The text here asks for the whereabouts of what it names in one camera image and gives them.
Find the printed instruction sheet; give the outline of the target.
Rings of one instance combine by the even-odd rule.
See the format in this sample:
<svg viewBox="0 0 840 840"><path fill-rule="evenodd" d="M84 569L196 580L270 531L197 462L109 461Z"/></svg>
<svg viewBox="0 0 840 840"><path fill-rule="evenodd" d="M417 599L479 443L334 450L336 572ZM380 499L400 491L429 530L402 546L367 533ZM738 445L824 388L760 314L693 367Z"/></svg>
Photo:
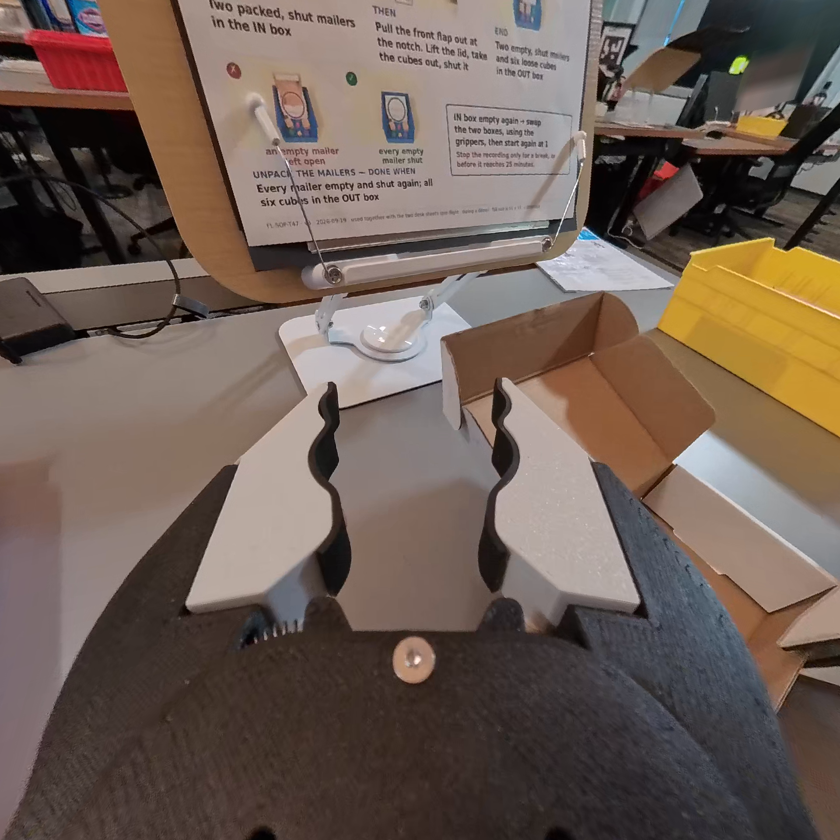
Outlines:
<svg viewBox="0 0 840 840"><path fill-rule="evenodd" d="M593 2L172 2L250 249L575 220Z"/></svg>

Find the red plastic bin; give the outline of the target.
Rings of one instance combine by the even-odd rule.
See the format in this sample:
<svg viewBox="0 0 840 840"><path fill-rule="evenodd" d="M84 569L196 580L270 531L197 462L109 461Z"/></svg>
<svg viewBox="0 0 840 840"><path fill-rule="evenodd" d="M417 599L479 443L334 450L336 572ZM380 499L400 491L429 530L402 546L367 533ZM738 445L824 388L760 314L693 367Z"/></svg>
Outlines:
<svg viewBox="0 0 840 840"><path fill-rule="evenodd" d="M31 29L24 37L54 88L128 92L108 37Z"/></svg>

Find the white tablet stand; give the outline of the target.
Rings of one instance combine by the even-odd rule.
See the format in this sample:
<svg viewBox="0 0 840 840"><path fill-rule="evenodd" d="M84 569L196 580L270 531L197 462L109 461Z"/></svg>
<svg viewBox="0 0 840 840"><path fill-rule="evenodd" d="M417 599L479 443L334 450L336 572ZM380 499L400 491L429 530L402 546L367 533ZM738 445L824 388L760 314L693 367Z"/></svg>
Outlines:
<svg viewBox="0 0 840 840"><path fill-rule="evenodd" d="M595 46L601 3L593 2L591 68L584 127L574 137L582 188L575 220L542 229L519 226L399 234L312 249L249 248L238 226L214 137L172 2L102 2L130 99L185 243L198 263L237 294L284 305L313 300L309 319L278 331L305 391L326 381L341 407L410 392L442 378L440 343L467 329L448 299L473 279L560 256L577 239L589 202Z"/></svg>

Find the loose printed papers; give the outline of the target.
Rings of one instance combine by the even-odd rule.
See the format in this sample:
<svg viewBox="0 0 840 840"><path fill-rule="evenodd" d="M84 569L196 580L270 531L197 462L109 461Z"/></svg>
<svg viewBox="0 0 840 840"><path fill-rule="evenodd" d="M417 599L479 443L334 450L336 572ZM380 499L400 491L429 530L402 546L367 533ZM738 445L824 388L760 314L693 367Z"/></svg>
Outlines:
<svg viewBox="0 0 840 840"><path fill-rule="evenodd" d="M671 289L673 284L584 228L572 246L537 264L565 292L618 292Z"/></svg>

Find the wooden background table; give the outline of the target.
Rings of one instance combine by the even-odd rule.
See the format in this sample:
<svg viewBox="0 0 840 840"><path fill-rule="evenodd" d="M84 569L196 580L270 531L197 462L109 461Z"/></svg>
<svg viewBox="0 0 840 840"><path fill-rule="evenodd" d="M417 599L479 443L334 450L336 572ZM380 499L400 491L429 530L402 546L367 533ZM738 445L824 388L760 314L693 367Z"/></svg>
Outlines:
<svg viewBox="0 0 840 840"><path fill-rule="evenodd" d="M75 109L133 112L127 92L84 91L54 87L22 87L22 82L1 83L1 105L9 108Z"/></svg>

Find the yellow plastic bin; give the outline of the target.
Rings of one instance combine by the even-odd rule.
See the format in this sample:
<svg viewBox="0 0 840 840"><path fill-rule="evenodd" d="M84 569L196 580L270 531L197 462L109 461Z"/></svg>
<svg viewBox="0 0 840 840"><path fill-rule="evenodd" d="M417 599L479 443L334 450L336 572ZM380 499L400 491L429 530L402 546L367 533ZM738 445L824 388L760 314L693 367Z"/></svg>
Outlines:
<svg viewBox="0 0 840 840"><path fill-rule="evenodd" d="M695 251L658 329L839 435L839 263L772 238Z"/></svg>

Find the grey desk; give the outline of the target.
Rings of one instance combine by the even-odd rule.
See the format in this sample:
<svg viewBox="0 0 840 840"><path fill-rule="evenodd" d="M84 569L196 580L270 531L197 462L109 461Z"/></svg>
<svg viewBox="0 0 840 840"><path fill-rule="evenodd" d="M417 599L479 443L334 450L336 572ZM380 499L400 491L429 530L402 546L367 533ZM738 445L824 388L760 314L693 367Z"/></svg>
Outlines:
<svg viewBox="0 0 840 840"><path fill-rule="evenodd" d="M669 290L618 297L716 414L677 464L838 577L838 438L657 331ZM278 330L313 310L2 360L2 834L62 683L121 583L303 398ZM497 475L445 420L441 386L343 411L336 440L351 625L472 628L490 600L476 553Z"/></svg>

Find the white leaning panel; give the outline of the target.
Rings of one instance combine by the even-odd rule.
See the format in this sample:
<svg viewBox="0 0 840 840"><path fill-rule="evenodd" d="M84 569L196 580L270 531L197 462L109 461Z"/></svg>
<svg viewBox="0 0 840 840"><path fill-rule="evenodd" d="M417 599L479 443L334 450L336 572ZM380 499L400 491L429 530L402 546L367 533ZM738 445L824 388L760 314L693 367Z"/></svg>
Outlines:
<svg viewBox="0 0 840 840"><path fill-rule="evenodd" d="M633 215L640 234L646 241L652 240L687 215L703 197L692 163L685 163L635 205Z"/></svg>

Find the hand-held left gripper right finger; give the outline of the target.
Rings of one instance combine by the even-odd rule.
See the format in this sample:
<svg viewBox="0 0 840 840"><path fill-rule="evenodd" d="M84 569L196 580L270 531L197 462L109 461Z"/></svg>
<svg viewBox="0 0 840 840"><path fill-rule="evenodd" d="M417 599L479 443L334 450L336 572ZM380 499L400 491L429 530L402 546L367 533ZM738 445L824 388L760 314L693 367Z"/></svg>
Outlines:
<svg viewBox="0 0 840 840"><path fill-rule="evenodd" d="M549 634L572 607L633 615L641 606L596 463L507 378L494 384L490 490L479 572Z"/></svg>

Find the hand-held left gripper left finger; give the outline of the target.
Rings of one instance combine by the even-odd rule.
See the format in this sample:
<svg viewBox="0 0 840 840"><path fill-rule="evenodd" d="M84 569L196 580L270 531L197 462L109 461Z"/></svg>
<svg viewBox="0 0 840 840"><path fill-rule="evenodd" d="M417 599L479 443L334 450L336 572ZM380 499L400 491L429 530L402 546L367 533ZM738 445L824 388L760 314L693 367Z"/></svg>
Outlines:
<svg viewBox="0 0 840 840"><path fill-rule="evenodd" d="M237 461L185 608L242 606L303 624L311 602L336 596L350 539L331 477L339 464L336 384L316 387Z"/></svg>

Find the white cardboard mailer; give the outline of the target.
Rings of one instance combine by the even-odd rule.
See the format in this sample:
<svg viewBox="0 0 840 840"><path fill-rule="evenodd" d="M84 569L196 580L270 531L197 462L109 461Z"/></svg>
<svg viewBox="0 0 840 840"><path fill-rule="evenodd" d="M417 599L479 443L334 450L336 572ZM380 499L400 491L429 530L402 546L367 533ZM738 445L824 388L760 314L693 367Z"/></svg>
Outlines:
<svg viewBox="0 0 840 840"><path fill-rule="evenodd" d="M675 465L711 429L710 404L598 292L451 333L440 343L444 415L493 445L492 393L506 378L607 464L700 562L748 644L776 710L811 644L838 641L838 579L708 483Z"/></svg>

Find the flat black power brick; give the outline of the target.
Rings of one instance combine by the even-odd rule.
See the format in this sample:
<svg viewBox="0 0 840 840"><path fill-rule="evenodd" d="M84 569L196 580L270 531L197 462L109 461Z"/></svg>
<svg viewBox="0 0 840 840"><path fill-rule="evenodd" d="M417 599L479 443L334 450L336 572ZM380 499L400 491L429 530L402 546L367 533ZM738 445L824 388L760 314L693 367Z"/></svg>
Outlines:
<svg viewBox="0 0 840 840"><path fill-rule="evenodd" d="M25 277L1 281L1 356L11 364L77 338L77 332Z"/></svg>

